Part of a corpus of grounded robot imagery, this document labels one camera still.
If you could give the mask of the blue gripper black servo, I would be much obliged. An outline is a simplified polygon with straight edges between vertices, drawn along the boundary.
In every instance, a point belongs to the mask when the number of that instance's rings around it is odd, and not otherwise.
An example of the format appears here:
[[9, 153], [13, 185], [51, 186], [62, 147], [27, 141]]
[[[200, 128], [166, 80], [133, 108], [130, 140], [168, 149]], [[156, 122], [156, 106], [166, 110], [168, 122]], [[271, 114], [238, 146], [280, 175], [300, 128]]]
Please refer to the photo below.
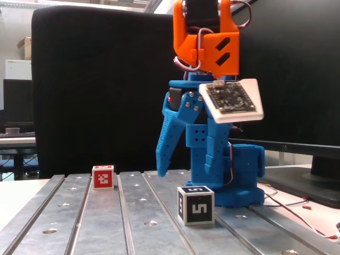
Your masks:
[[[164, 177], [171, 163], [171, 157], [187, 125], [199, 116], [203, 98], [198, 92], [199, 84], [212, 83], [210, 80], [171, 80], [166, 94], [162, 114], [164, 116], [156, 147], [156, 166], [158, 176]], [[224, 148], [228, 141], [231, 124], [218, 124], [208, 118], [206, 173], [224, 172]]]

